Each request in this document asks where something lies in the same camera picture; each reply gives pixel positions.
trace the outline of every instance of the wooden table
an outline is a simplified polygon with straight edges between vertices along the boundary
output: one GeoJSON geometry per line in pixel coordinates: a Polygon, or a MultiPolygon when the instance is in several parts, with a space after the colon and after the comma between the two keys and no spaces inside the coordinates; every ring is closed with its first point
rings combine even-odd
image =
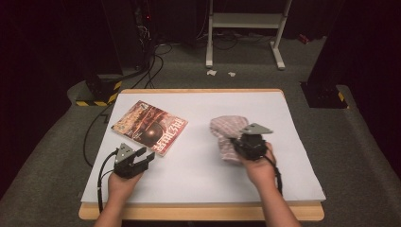
{"type": "MultiPolygon", "coordinates": [[[[278,89],[135,89],[124,90],[122,94],[162,93],[249,93],[281,92],[278,89]]],[[[288,202],[298,220],[322,220],[324,211],[320,201],[288,202]]],[[[82,219],[97,219],[97,203],[83,202],[79,209],[82,219]]],[[[260,202],[210,203],[210,204],[133,204],[125,207],[123,219],[132,220],[264,220],[260,202]]]]}

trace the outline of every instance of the pink cloth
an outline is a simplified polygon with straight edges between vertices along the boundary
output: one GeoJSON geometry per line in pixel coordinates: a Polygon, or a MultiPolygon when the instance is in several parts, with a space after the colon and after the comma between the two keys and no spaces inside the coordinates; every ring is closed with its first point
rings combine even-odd
{"type": "Polygon", "coordinates": [[[218,138],[221,159],[231,163],[241,163],[230,138],[239,138],[240,130],[249,125],[247,118],[237,115],[224,115],[210,122],[210,131],[218,138]]]}

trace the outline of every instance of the book cover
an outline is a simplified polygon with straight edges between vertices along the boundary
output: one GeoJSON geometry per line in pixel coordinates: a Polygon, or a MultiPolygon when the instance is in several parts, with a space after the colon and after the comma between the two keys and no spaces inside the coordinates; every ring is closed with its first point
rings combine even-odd
{"type": "Polygon", "coordinates": [[[187,123],[140,100],[112,125],[112,130],[165,156],[187,123]]]}

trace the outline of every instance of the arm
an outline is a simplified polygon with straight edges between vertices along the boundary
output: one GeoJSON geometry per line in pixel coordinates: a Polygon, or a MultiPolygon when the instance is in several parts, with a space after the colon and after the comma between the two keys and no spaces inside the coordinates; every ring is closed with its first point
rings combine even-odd
{"type": "MultiPolygon", "coordinates": [[[[272,146],[270,143],[266,145],[268,146],[267,156],[275,163],[272,146]]],[[[273,166],[265,159],[257,161],[245,160],[242,157],[240,159],[259,193],[267,226],[301,226],[276,188],[273,166]]]]}
{"type": "Polygon", "coordinates": [[[95,227],[121,226],[122,212],[127,199],[132,194],[133,188],[138,183],[142,174],[131,179],[123,179],[112,173],[109,177],[109,199],[103,212],[98,217],[95,227]]]}

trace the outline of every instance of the black cable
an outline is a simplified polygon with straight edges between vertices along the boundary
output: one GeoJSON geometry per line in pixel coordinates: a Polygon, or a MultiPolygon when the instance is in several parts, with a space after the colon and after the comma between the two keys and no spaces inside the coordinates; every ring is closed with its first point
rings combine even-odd
{"type": "Polygon", "coordinates": [[[229,49],[234,48],[238,44],[238,38],[234,34],[232,34],[232,39],[227,39],[228,37],[229,36],[223,36],[222,38],[220,38],[220,37],[218,37],[218,38],[223,42],[232,42],[232,41],[234,41],[234,44],[232,44],[229,47],[223,48],[223,47],[219,47],[219,46],[215,45],[215,42],[213,42],[213,47],[216,48],[216,49],[219,49],[219,50],[229,50],[229,49]]]}
{"type": "Polygon", "coordinates": [[[154,66],[154,63],[155,63],[155,62],[156,62],[156,58],[155,58],[155,56],[153,55],[153,62],[151,63],[151,67],[149,68],[148,73],[147,73],[149,79],[148,79],[147,84],[145,85],[145,88],[148,88],[148,85],[149,85],[149,84],[150,84],[150,88],[154,88],[153,83],[151,82],[150,71],[153,69],[153,66],[154,66]]]}
{"type": "Polygon", "coordinates": [[[160,56],[160,55],[164,55],[164,54],[170,53],[171,50],[173,49],[173,46],[172,46],[171,44],[160,44],[160,45],[158,45],[158,46],[156,47],[156,49],[159,48],[160,46],[165,46],[165,45],[168,45],[168,46],[170,47],[166,52],[163,52],[163,53],[156,53],[156,52],[155,52],[155,54],[160,56]]]}
{"type": "Polygon", "coordinates": [[[91,125],[89,126],[88,130],[85,133],[85,136],[83,138],[83,158],[85,159],[86,164],[88,164],[88,166],[93,167],[94,165],[92,165],[89,161],[88,158],[86,157],[86,140],[88,139],[88,135],[89,135],[89,131],[91,130],[91,128],[94,126],[95,122],[97,121],[97,119],[103,115],[104,112],[106,112],[111,106],[114,105],[114,102],[111,103],[109,106],[107,106],[103,111],[101,111],[96,117],[95,119],[92,121],[91,125]]]}
{"type": "Polygon", "coordinates": [[[113,172],[113,171],[114,171],[114,169],[105,172],[105,173],[101,176],[101,180],[103,181],[103,178],[104,178],[108,173],[111,173],[111,172],[113,172]]]}
{"type": "Polygon", "coordinates": [[[107,161],[112,156],[116,155],[117,152],[118,152],[118,148],[115,151],[113,151],[112,153],[110,153],[109,156],[107,156],[107,158],[104,160],[104,162],[103,162],[103,164],[102,164],[102,166],[100,168],[100,171],[99,171],[99,176],[97,178],[97,204],[98,204],[98,207],[99,207],[99,213],[101,213],[103,211],[103,197],[102,197],[103,195],[102,195],[102,192],[101,192],[101,180],[103,178],[103,176],[102,176],[103,168],[106,165],[107,161]]]}
{"type": "Polygon", "coordinates": [[[125,79],[130,79],[130,78],[137,77],[137,76],[145,73],[146,71],[148,71],[149,70],[149,64],[148,63],[150,62],[151,55],[154,54],[154,52],[156,50],[155,46],[156,46],[156,42],[157,42],[158,36],[159,36],[159,34],[155,34],[152,39],[148,39],[148,46],[146,47],[146,51],[144,52],[144,62],[146,64],[144,65],[144,67],[142,67],[142,69],[139,72],[135,72],[135,73],[126,75],[126,76],[124,76],[122,78],[108,79],[108,80],[105,80],[105,81],[107,81],[107,82],[118,82],[118,81],[122,81],[122,80],[125,80],[125,79]]]}
{"type": "Polygon", "coordinates": [[[206,1],[206,4],[205,4],[206,7],[205,7],[205,10],[204,10],[203,25],[201,26],[200,32],[199,32],[199,34],[197,35],[197,39],[198,39],[199,37],[201,37],[201,33],[203,32],[204,27],[205,27],[205,25],[206,25],[207,16],[209,15],[209,4],[210,4],[210,0],[206,1]]]}
{"type": "Polygon", "coordinates": [[[268,156],[264,155],[263,157],[266,160],[268,160],[268,162],[274,167],[274,173],[275,173],[275,177],[277,179],[277,189],[280,192],[280,194],[283,195],[283,182],[281,180],[281,173],[278,170],[278,167],[270,158],[268,158],[268,156]]]}
{"type": "Polygon", "coordinates": [[[261,43],[270,41],[273,38],[273,36],[260,36],[259,38],[257,38],[254,41],[245,41],[245,40],[241,40],[241,38],[249,38],[249,37],[247,37],[247,36],[239,37],[238,42],[241,44],[261,44],[261,43]]]}
{"type": "Polygon", "coordinates": [[[162,57],[155,55],[154,57],[157,57],[160,59],[160,61],[162,62],[162,65],[160,66],[160,68],[157,70],[157,72],[149,79],[148,83],[145,85],[145,88],[148,87],[148,84],[151,83],[151,81],[156,77],[156,75],[158,75],[160,73],[160,71],[163,69],[163,66],[165,65],[165,61],[163,60],[162,57]]]}
{"type": "Polygon", "coordinates": [[[134,89],[141,81],[144,79],[148,73],[146,73],[144,76],[142,76],[135,84],[132,85],[131,89],[134,89]]]}

